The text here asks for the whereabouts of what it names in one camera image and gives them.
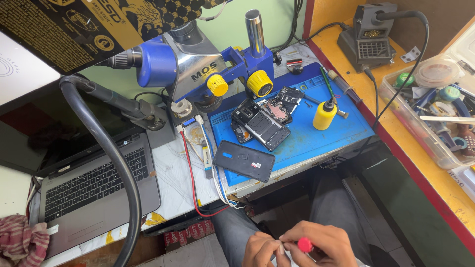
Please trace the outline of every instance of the red cloth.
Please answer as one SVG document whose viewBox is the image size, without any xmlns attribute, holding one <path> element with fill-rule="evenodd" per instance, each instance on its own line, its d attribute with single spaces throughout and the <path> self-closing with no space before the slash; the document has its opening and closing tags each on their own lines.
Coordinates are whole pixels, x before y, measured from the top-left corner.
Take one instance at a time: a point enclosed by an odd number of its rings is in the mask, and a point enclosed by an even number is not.
<svg viewBox="0 0 475 267">
<path fill-rule="evenodd" d="M 0 219 L 0 266 L 39 267 L 46 256 L 49 235 L 46 223 L 30 228 L 24 215 Z"/>
</svg>

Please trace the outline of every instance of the red wire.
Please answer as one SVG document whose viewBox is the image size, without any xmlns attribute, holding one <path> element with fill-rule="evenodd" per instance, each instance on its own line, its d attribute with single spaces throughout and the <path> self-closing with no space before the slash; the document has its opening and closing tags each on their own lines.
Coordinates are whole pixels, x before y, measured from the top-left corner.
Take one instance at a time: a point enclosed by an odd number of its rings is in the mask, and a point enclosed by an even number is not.
<svg viewBox="0 0 475 267">
<path fill-rule="evenodd" d="M 215 213 L 209 214 L 209 215 L 205 215 L 205 214 L 201 213 L 200 210 L 198 209 L 198 206 L 196 205 L 196 195 L 195 195 L 195 190 L 194 190 L 194 188 L 195 188 L 195 177 L 193 176 L 193 170 L 191 169 L 190 155 L 188 155 L 188 148 L 187 148 L 187 146 L 186 146 L 185 135 L 183 134 L 183 131 L 181 131 L 180 134 L 181 134 L 181 137 L 183 138 L 183 144 L 185 145 L 186 159 L 187 159 L 187 161 L 188 161 L 188 167 L 190 168 L 191 182 L 192 182 L 191 190 L 193 191 L 193 204 L 195 204 L 195 210 L 196 210 L 196 212 L 197 212 L 199 215 L 203 216 L 203 217 L 211 217 L 211 216 L 216 215 L 216 214 L 222 212 L 223 210 L 229 208 L 229 206 L 226 206 L 225 208 L 222 208 L 222 209 L 216 211 Z"/>
</svg>

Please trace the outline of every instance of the person's leg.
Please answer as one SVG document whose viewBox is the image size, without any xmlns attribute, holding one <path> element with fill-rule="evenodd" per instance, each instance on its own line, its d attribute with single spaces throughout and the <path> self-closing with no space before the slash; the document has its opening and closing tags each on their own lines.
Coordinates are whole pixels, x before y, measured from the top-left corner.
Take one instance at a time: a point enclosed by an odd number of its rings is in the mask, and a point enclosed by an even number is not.
<svg viewBox="0 0 475 267">
<path fill-rule="evenodd" d="M 310 221 L 342 228 L 350 238 L 355 257 L 372 266 L 370 247 L 361 227 L 356 207 L 337 173 L 322 170 L 320 182 L 315 183 L 310 194 L 312 209 Z"/>
<path fill-rule="evenodd" d="M 227 208 L 211 217 L 229 267 L 241 267 L 247 240 L 259 231 L 244 209 Z"/>
</svg>

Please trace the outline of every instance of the blue silicone repair mat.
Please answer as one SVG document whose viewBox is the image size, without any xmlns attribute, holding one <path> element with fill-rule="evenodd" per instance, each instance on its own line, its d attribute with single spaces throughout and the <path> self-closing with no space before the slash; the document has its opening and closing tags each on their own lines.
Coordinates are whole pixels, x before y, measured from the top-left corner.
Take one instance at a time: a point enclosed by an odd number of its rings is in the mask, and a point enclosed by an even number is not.
<svg viewBox="0 0 475 267">
<path fill-rule="evenodd" d="M 335 95 L 341 96 L 338 98 L 339 107 L 343 111 L 350 113 L 347 119 L 336 115 L 330 127 L 323 131 L 317 130 L 312 125 L 312 120 L 318 105 L 309 100 L 302 99 L 300 105 L 292 113 L 293 121 L 286 125 L 291 131 L 290 135 L 273 152 L 269 152 L 255 139 L 242 145 L 273 154 L 275 156 L 275 163 L 272 170 L 275 171 L 374 135 L 371 127 L 351 99 L 347 95 L 343 95 L 341 89 L 332 80 L 330 80 L 330 85 Z M 322 102 L 330 99 L 330 92 L 321 74 L 290 87 L 295 87 Z M 273 91 L 275 92 L 257 99 L 256 102 L 262 99 L 275 98 L 280 88 L 275 88 Z M 310 108 L 304 101 L 311 104 L 312 107 Z M 217 144 L 221 140 L 239 144 L 230 126 L 231 112 L 235 108 L 232 107 L 210 118 Z M 228 170 L 224 170 L 224 173 L 226 174 L 228 186 L 250 179 Z"/>
</svg>

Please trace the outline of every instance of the laptop screen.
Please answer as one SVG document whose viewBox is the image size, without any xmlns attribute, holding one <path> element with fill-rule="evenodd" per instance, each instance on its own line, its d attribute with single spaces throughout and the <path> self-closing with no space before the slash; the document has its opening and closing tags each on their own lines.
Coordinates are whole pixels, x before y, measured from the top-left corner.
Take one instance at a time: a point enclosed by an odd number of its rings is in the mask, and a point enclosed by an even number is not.
<svg viewBox="0 0 475 267">
<path fill-rule="evenodd" d="M 119 109 L 79 93 L 112 137 L 137 128 Z M 64 99 L 58 81 L 0 106 L 0 133 L 0 165 L 30 174 L 101 149 Z"/>
</svg>

